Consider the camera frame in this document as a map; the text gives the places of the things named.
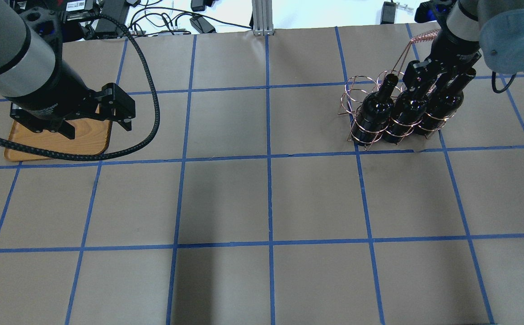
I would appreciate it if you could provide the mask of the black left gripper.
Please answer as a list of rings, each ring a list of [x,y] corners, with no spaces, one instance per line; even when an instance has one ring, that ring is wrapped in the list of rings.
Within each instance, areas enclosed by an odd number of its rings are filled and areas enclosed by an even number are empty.
[[[116,83],[107,83],[101,91],[89,89],[77,74],[59,74],[31,94],[10,97],[18,109],[10,117],[32,132],[58,133],[74,140],[76,119],[109,120],[126,131],[132,130],[136,104]]]

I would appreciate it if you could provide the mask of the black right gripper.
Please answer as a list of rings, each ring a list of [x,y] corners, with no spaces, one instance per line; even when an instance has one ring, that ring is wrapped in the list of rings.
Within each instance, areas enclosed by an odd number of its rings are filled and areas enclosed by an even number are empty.
[[[457,37],[452,32],[426,32],[412,39],[412,44],[435,36],[430,53],[423,61],[411,61],[404,72],[404,84],[409,98],[421,98],[427,94],[441,74],[458,74],[448,84],[444,96],[462,95],[465,87],[476,77],[472,66],[481,57],[479,41]]]

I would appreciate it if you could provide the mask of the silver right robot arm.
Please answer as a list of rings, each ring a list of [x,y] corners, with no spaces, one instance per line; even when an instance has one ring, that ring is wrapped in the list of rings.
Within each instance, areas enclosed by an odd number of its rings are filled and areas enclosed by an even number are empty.
[[[498,74],[524,72],[524,0],[430,0],[415,12],[415,22],[437,21],[440,28],[427,58],[411,62],[404,73],[408,90],[431,86],[442,74],[452,80],[480,57],[491,70],[492,90]]]

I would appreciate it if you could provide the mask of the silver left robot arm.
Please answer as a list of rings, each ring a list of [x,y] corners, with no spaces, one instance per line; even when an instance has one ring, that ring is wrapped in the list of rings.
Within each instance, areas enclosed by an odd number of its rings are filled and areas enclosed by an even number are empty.
[[[62,59],[65,25],[97,20],[97,12],[43,7],[17,13],[0,0],[0,95],[13,105],[10,117],[29,131],[75,138],[77,119],[113,121],[132,129],[135,102],[116,83],[91,90]]]

